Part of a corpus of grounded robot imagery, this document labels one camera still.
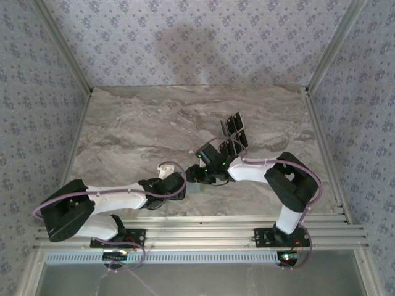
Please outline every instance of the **floral wallpaper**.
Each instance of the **floral wallpaper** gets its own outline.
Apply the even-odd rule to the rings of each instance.
[[[13,295],[31,211],[60,183],[86,96],[29,1],[0,10],[0,295]]]
[[[368,1],[314,94],[351,211],[395,295],[395,2]]]
[[[44,0],[91,86],[307,84],[348,1]]]

